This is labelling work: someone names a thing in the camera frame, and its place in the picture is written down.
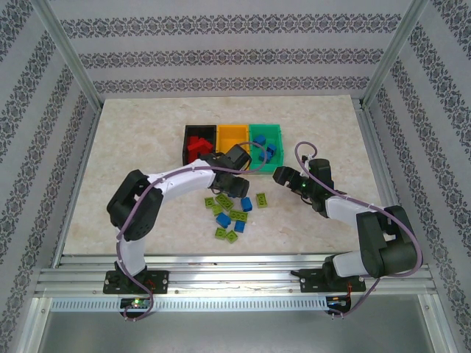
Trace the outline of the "green plastic bin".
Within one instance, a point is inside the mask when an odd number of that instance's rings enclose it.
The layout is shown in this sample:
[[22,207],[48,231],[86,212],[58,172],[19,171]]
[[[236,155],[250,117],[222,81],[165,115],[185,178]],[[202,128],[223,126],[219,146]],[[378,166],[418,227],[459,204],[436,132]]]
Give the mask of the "green plastic bin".
[[250,154],[252,162],[251,169],[257,169],[261,166],[263,161],[258,159],[259,154],[263,148],[267,153],[266,147],[271,143],[276,145],[277,151],[273,161],[266,164],[258,170],[259,174],[272,174],[275,169],[283,164],[284,150],[283,150],[283,136],[279,124],[250,124],[249,125],[249,139],[253,142],[254,138],[258,135],[263,135],[266,138],[266,143],[261,146],[257,143],[250,146]]

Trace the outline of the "yellow plastic bin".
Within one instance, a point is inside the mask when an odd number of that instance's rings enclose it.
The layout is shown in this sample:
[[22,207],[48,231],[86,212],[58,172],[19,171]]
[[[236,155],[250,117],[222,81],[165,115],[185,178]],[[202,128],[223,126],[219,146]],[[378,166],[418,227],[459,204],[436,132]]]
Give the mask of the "yellow plastic bin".
[[216,152],[228,152],[234,145],[241,146],[250,156],[249,144],[245,144],[249,140],[249,126],[242,125],[218,125],[216,129]]

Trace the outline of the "black plastic bin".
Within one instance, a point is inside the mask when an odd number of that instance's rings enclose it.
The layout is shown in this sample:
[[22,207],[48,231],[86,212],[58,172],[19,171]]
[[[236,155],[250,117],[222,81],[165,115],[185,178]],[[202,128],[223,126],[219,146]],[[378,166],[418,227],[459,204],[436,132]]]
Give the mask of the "black plastic bin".
[[[199,139],[205,138],[206,140],[208,140],[209,142],[213,144],[213,152],[215,152],[216,150],[216,125],[186,125],[185,134],[183,138],[183,152],[182,152],[183,165],[189,164],[187,160],[187,150],[188,150],[187,144],[188,144],[188,138],[190,136],[197,136]],[[199,158],[202,155],[205,155],[201,152],[201,146],[195,143],[191,145],[190,147],[197,147],[197,146],[200,147],[200,152],[198,156]]]

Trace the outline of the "controller board with green light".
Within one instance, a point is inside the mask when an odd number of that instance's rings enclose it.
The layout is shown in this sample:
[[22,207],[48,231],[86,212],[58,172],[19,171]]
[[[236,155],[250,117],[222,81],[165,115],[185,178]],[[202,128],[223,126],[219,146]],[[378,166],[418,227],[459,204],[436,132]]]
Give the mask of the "controller board with green light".
[[150,308],[150,300],[145,298],[125,298],[121,299],[121,309],[147,310]]

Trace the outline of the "grey metal bottom panel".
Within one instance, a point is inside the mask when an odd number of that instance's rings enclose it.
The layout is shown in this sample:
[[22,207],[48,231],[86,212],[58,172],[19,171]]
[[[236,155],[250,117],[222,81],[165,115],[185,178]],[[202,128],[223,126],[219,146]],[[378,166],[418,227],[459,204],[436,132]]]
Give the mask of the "grey metal bottom panel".
[[435,353],[424,324],[316,312],[52,313],[40,353]]

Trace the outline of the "aluminium side rail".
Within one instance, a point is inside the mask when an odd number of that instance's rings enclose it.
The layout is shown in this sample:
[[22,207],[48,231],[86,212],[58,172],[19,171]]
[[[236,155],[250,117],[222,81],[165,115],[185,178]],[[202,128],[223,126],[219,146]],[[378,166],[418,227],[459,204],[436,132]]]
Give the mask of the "aluminium side rail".
[[422,263],[428,268],[434,277],[433,272],[435,270],[435,265],[433,264],[429,245],[425,239],[425,233],[423,231],[422,224],[418,219],[417,211],[411,204],[411,197],[407,194],[405,196],[401,195],[400,186],[403,186],[403,183],[400,183],[401,179],[396,179],[394,177],[395,172],[401,172],[400,167],[397,162],[393,161],[393,159],[388,156],[387,152],[390,150],[386,148],[386,145],[382,143],[381,139],[378,137],[369,113],[360,108],[355,109],[355,113],[364,139],[367,154],[372,164],[372,171],[380,194],[380,200],[382,201],[383,206],[398,204],[406,210],[414,234],[419,241],[422,250]]
[[57,239],[54,244],[52,257],[49,265],[50,268],[58,268],[60,265],[61,258],[63,256],[63,250],[65,247],[65,242],[67,240],[68,230],[71,225],[74,209],[76,207],[79,196],[79,190],[81,188],[82,181],[85,175],[85,170],[87,167],[88,159],[90,157],[93,140],[96,135],[102,111],[103,109],[99,109],[93,116],[91,124],[87,130],[87,135],[85,136],[85,142],[83,143],[82,150],[79,155],[77,167],[74,169],[74,180],[71,186],[71,192],[69,194],[67,203],[65,204],[65,210],[60,223],[60,227],[58,229]]

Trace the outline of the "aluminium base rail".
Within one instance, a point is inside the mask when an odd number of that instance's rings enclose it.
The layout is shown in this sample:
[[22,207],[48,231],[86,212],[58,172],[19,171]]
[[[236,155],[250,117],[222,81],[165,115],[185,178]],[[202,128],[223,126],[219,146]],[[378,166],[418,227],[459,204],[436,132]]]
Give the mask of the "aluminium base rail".
[[[325,254],[205,255],[146,257],[150,269],[169,272],[169,296],[287,296],[300,294],[294,270],[319,268]],[[40,270],[39,297],[99,297],[113,255],[67,255]]]

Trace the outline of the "aluminium frame post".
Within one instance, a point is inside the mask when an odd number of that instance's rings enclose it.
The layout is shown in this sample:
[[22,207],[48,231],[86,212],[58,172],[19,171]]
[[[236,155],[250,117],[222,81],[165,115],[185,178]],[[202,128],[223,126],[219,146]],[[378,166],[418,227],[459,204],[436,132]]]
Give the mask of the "aluminium frame post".
[[49,0],[29,0],[38,14],[39,19],[51,36],[55,46],[60,52],[65,63],[71,70],[80,88],[82,89],[94,112],[101,112],[104,102],[89,77],[78,53],[74,49],[70,39],[54,13]]
[[364,94],[359,99],[362,110],[366,110],[376,97],[389,70],[398,58],[400,51],[404,47],[428,3],[429,0],[411,0],[408,9],[398,24],[396,32],[371,76]]

